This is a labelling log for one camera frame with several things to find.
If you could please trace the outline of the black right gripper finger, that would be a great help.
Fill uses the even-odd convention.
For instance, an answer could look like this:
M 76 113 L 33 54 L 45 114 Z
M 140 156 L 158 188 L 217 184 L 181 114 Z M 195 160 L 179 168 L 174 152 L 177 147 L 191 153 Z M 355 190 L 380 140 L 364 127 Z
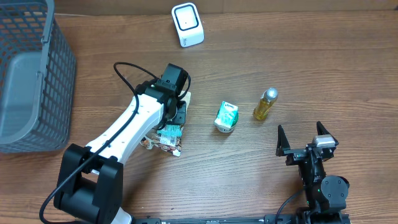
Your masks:
M 322 125 L 322 123 L 320 121 L 317 121 L 317 133 L 318 135 L 326 135 L 326 134 L 330 134 L 328 132 L 328 130 L 324 127 L 324 125 Z
M 290 144 L 285 135 L 284 129 L 281 125 L 278 125 L 277 130 L 277 146 L 275 154 L 277 156 L 285 156 L 285 151 L 290 150 Z

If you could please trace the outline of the brown snack pouch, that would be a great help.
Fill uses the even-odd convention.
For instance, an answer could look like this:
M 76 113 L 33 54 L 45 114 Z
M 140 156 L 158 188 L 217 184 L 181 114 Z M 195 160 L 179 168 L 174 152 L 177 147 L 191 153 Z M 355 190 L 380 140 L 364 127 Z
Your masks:
M 191 93 L 188 91 L 181 101 L 190 103 Z M 171 153 L 173 156 L 180 157 L 182 151 L 183 125 L 166 124 L 162 129 L 151 129 L 140 141 L 140 145 L 148 150 L 153 148 L 161 149 Z

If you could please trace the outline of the green tissue canister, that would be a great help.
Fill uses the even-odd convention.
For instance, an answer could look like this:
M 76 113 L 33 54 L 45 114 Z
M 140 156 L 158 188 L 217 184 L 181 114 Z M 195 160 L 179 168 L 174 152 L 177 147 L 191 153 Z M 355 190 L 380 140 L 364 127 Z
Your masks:
M 223 101 L 214 120 L 214 125 L 222 133 L 230 133 L 234 130 L 239 119 L 239 108 L 231 103 Z

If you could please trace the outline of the yellow dish soap bottle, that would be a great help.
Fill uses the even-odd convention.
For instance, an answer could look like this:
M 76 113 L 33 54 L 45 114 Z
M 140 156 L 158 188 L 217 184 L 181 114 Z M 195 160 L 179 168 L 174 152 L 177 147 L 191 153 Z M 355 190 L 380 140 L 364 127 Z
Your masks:
M 261 99 L 253 111 L 253 116 L 258 120 L 265 120 L 269 110 L 278 99 L 276 88 L 268 88 L 261 96 Z

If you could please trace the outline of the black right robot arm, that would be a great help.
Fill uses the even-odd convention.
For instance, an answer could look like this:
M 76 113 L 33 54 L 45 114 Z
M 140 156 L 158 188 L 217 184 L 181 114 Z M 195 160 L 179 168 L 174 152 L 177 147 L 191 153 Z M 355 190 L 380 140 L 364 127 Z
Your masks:
M 278 209 L 274 222 L 280 219 L 283 208 L 292 199 L 305 193 L 307 206 L 300 207 L 285 223 L 350 223 L 346 208 L 349 182 L 337 175 L 327 175 L 323 163 L 334 157 L 339 145 L 321 122 L 317 122 L 317 135 L 303 149 L 291 149 L 281 125 L 277 131 L 276 156 L 286 157 L 287 166 L 298 166 L 303 189 L 290 196 Z

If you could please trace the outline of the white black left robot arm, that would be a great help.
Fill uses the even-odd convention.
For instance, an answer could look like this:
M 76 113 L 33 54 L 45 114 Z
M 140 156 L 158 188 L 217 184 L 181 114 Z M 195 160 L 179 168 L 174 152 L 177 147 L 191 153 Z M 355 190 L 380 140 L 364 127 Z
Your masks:
M 145 135 L 174 119 L 186 79 L 161 78 L 138 85 L 128 109 L 86 146 L 64 152 L 54 207 L 77 223 L 132 223 L 121 206 L 124 165 Z

